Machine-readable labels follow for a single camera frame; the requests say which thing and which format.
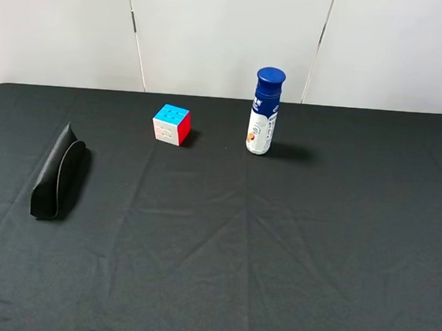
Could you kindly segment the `white bottle with blue cap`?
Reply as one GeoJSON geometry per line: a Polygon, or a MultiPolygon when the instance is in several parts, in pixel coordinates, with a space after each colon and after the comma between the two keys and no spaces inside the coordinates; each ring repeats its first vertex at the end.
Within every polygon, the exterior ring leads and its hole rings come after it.
{"type": "Polygon", "coordinates": [[[247,129],[246,149],[252,154],[262,155],[270,149],[285,73],[276,67],[263,67],[258,71],[257,79],[247,129]]]}

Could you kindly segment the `black leather pouch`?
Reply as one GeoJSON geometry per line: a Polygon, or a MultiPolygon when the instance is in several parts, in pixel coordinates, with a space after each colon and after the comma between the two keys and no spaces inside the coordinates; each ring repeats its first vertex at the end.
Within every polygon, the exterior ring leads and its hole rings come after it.
{"type": "Polygon", "coordinates": [[[72,195],[86,145],[67,123],[49,152],[31,191],[30,214],[35,219],[55,219],[72,195]]]}

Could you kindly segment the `black tablecloth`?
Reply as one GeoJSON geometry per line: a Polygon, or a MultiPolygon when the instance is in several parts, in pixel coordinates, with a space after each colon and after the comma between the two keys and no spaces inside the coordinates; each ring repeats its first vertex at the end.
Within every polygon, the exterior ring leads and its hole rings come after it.
{"type": "Polygon", "coordinates": [[[442,115],[285,103],[255,156],[250,110],[0,84],[0,331],[442,331],[442,115]],[[84,160],[35,219],[67,123],[84,160]]]}

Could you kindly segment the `colourful puzzle cube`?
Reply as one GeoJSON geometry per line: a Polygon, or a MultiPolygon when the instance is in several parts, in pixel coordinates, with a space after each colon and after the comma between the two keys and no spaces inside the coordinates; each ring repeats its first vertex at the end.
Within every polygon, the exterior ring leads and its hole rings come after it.
{"type": "Polygon", "coordinates": [[[153,117],[155,139],[180,147],[190,134],[190,122],[189,110],[167,103],[153,117]]]}

